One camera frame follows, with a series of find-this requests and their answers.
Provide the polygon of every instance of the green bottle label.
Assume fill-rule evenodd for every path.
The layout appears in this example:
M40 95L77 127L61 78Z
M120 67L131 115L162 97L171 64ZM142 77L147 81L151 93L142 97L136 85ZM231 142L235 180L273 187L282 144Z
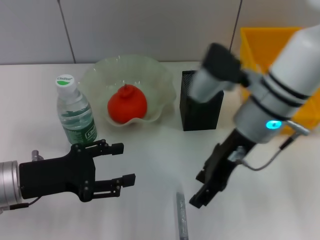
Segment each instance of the green bottle label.
M82 129L70 130L65 127L63 129L71 144L88 144L97 138L97 129L93 119L88 126Z

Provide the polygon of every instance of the blue indicator light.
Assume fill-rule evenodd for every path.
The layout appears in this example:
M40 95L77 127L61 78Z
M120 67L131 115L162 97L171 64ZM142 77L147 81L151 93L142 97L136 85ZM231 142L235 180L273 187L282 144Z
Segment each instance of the blue indicator light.
M281 125L282 122L277 120L270 120L265 124L267 129L278 129L281 127Z

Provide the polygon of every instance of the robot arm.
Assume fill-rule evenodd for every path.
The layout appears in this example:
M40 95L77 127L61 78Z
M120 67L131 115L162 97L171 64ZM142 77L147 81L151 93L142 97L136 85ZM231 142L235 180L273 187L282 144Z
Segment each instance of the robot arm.
M32 162L20 165L17 161L1 162L0 210L27 208L34 202L21 203L22 198L40 198L62 192L72 192L82 202L119 197L121 187L133 186L136 176L129 174L96 181L93 158L123 152L122 143L108 145L103 139L88 145L74 144L66 156L59 158L43 160L38 151L33 151Z
M196 177L203 186L190 203L197 208L206 206L223 191L232 171L244 164L243 159L252 148L268 143L285 124L297 133L279 147L280 151L298 135L309 133L291 118L320 86L320 25L298 31L269 72L258 77L241 70L240 62L226 48L212 44L194 77L190 96L206 102L235 84L248 88L251 95L234 116L233 132L215 146Z

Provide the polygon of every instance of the mesh pen holder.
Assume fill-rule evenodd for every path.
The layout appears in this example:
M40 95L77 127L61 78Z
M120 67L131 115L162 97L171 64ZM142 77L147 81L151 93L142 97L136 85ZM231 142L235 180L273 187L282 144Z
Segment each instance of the mesh pen holder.
M180 114L184 131L214 130L217 128L224 92L210 101L197 103L189 96L189 88L196 71L183 71L180 95Z

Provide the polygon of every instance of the white wall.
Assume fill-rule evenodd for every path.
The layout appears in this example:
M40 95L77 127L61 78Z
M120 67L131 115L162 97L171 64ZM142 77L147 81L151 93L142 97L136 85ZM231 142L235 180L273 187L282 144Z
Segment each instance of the white wall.
M77 63L121 54L200 60L229 45L240 0L61 0ZM239 27L320 23L306 0L243 0ZM233 50L240 46L239 29ZM0 0L0 64L72 63L57 0Z
M0 64L73 63L56 0L0 0Z

